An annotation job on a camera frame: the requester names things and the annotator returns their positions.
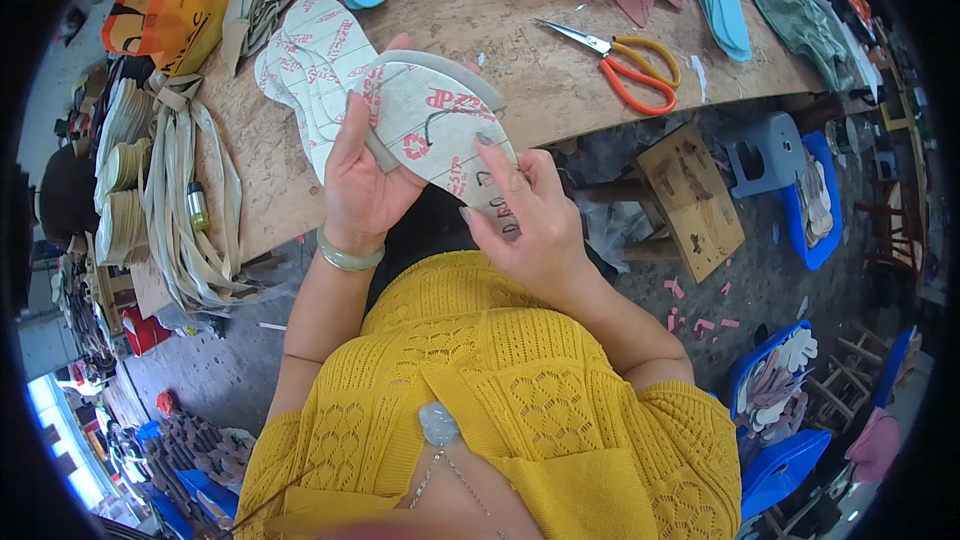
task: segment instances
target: hand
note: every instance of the hand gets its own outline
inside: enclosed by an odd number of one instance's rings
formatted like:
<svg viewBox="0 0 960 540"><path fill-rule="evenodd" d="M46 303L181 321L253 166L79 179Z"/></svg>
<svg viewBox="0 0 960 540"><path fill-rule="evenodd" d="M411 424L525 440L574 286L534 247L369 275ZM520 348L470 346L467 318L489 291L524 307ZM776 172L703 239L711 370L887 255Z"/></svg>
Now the hand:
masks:
<svg viewBox="0 0 960 540"><path fill-rule="evenodd" d="M587 257L580 211L564 196L553 158L546 150L528 150L513 164L500 146L479 138L477 150L521 236L508 242L479 211L463 209L473 241L504 276L570 315L579 297L603 278Z"/></svg>
<svg viewBox="0 0 960 540"><path fill-rule="evenodd" d="M404 33L393 38L386 50L410 48L410 36ZM480 73L478 66L467 67ZM383 172L365 144L369 118L370 107L363 97L350 92L346 116L324 170L323 232L332 246L354 257L376 253L387 231L401 220L427 185L424 178L403 165Z"/></svg>

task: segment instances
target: concrete floor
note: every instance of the concrete floor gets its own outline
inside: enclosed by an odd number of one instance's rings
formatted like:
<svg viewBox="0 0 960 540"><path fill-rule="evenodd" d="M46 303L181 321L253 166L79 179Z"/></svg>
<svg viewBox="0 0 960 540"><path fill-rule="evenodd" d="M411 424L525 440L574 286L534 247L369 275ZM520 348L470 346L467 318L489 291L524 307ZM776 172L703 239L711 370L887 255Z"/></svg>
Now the concrete floor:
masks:
<svg viewBox="0 0 960 540"><path fill-rule="evenodd" d="M795 323L804 296L809 297L805 318L821 342L822 357L829 354L835 337L851 321L859 320L857 313L863 307L867 286L859 258L866 243L867 219L854 215L853 205L863 197L866 184L856 159L848 156L847 162L846 168L837 165L837 175L843 224L850 228L848 242L841 242L817 271L807 270L793 251L780 193L768 192L734 201L746 241L733 254L729 268L721 266L696 284L679 261L634 263L633 270L617 280L621 294L660 321L666 322L674 306L679 316L686 317L687 325L678 331L678 337L690 354L701 388L724 397L727 371L753 349L758 327L766 324L773 334ZM773 241L774 223L780 228L779 244ZM315 248L312 234L306 234L302 246L291 242L277 251L288 256L284 271L291 279L303 279ZM664 280L674 278L685 292L682 300L664 288ZM727 282L730 291L723 296L720 289ZM157 395L169 388L190 413L218 426L244 428L258 435L273 396L283 340L282 331L262 329L258 323L285 324L292 304L293 297L287 296L244 307L230 320L223 340L206 335L172 336L144 357L125 361L132 385L150 416L160 416L155 407ZM717 324L703 340L694 339L692 326L697 318ZM738 320L740 327L721 328L721 318ZM718 337L716 343L711 342L713 336Z"/></svg>

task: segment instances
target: woman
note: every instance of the woman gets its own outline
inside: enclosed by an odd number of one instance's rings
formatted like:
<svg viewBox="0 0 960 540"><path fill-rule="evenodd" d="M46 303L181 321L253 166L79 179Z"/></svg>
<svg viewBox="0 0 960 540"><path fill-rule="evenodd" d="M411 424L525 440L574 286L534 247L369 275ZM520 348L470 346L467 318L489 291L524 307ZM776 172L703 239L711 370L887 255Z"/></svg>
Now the woman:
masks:
<svg viewBox="0 0 960 540"><path fill-rule="evenodd" d="M522 236L462 208L482 252L423 258L365 316L369 267L426 186L379 168L368 114L352 93L326 163L327 247L290 313L234 534L733 537L728 412L588 259L546 151L517 167L478 137Z"/></svg>

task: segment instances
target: blue plastic stool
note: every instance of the blue plastic stool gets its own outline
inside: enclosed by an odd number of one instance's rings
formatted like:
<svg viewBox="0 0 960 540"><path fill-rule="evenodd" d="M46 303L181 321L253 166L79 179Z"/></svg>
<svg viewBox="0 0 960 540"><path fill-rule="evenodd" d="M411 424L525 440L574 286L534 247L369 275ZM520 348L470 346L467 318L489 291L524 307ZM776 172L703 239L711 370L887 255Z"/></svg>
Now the blue plastic stool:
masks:
<svg viewBox="0 0 960 540"><path fill-rule="evenodd" d="M736 176L729 189L733 198L752 197L796 184L807 170L807 155L797 124L789 114L779 111L762 119L728 125L717 131L717 140L726 148ZM748 179L738 153L739 145L759 153L763 174Z"/></svg>
<svg viewBox="0 0 960 540"><path fill-rule="evenodd" d="M768 510L800 487L831 443L825 429L803 429L760 451L743 474L740 518Z"/></svg>
<svg viewBox="0 0 960 540"><path fill-rule="evenodd" d="M830 197L830 215L833 217L833 228L826 237L820 238L813 248L807 247L804 215L800 208L800 193L797 185L786 186L780 193L783 194L786 222L790 229L790 245L797 251L799 258L803 259L806 268L815 271L830 258L834 249L840 244L843 236L843 205L840 204L840 186L837 184L834 153L827 145L827 137L822 132L813 132L803 136L803 145L810 151L813 158L823 165L823 181L826 183L826 193Z"/></svg>
<svg viewBox="0 0 960 540"><path fill-rule="evenodd" d="M917 326L908 330L903 330L894 340L894 345L890 347L887 358L883 362L883 372L876 381L876 387L873 389L873 400L870 402L874 407L886 409L890 402L890 397L894 393L894 384L897 382L897 374L906 359L906 351L917 334Z"/></svg>

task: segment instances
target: orange plastic bag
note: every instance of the orange plastic bag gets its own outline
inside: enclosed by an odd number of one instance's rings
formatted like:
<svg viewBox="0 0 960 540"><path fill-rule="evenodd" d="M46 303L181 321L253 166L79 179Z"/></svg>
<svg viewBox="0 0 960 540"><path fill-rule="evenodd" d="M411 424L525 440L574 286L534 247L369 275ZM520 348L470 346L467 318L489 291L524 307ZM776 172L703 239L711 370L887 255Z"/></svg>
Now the orange plastic bag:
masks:
<svg viewBox="0 0 960 540"><path fill-rule="evenodd" d="M101 37L115 54L149 54L165 75L196 72L223 33L229 0L116 0Z"/></svg>

